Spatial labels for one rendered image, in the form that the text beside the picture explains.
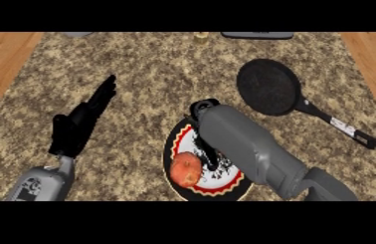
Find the small yellow bottle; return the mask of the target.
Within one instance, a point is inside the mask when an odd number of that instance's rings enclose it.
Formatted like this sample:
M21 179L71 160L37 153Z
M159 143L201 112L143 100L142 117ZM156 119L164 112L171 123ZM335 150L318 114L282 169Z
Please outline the small yellow bottle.
M208 32L195 32L193 33L193 41L198 43L198 44L203 44L208 40Z

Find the black frying pan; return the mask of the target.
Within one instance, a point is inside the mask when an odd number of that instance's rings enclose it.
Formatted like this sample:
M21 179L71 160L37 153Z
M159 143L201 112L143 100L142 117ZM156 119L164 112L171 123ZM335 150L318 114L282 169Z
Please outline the black frying pan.
M364 147L376 149L376 137L329 115L304 96L292 70L277 61L252 59L237 71L236 87L248 106L267 116L299 111L318 117Z

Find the black red white plate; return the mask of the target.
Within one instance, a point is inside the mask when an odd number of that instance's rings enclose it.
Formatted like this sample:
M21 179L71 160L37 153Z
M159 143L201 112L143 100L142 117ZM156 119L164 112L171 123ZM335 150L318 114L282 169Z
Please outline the black red white plate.
M172 160L181 152L193 153L202 165L199 181L187 188L180 187L170 177ZM209 169L212 164L198 143L198 131L190 118L183 118L170 132L162 166L170 187L184 201L237 201L252 188L252 181L220 153L217 154L217 168Z

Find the red round vegetable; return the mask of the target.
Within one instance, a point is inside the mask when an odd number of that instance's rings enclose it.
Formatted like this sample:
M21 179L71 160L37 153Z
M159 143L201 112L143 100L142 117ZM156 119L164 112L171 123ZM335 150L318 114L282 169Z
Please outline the red round vegetable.
M171 165L171 179L174 183L189 188L196 185L201 178L201 160L190 152L177 154Z

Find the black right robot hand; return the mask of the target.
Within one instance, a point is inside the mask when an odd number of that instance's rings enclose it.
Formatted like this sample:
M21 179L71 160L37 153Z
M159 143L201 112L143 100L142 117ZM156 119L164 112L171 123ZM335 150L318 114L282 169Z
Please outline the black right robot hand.
M199 117L199 112L211 107L215 107L218 105L218 100L217 99L205 99L198 102L195 102L189 106L189 112L190 112L190 123L193 126L193 130L198 130L199 124L198 124L198 117ZM214 148L206 144L201 136L196 137L196 146L202 149L205 156L206 156L206 169L209 171L217 170L218 162L217 162L217 153Z

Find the dark grey flat appliance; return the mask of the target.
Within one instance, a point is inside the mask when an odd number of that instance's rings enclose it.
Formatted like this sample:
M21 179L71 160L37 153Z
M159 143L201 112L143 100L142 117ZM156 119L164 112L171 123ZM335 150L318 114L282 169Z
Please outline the dark grey flat appliance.
M293 37L293 32L220 32L220 34L231 39L287 40Z

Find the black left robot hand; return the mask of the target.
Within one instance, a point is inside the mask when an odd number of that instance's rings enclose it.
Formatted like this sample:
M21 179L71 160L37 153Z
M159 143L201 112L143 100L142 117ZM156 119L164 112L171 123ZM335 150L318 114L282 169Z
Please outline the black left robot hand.
M52 145L49 152L72 158L81 153L88 142L97 119L116 94L116 76L109 75L94 94L81 102L68 115L53 116Z

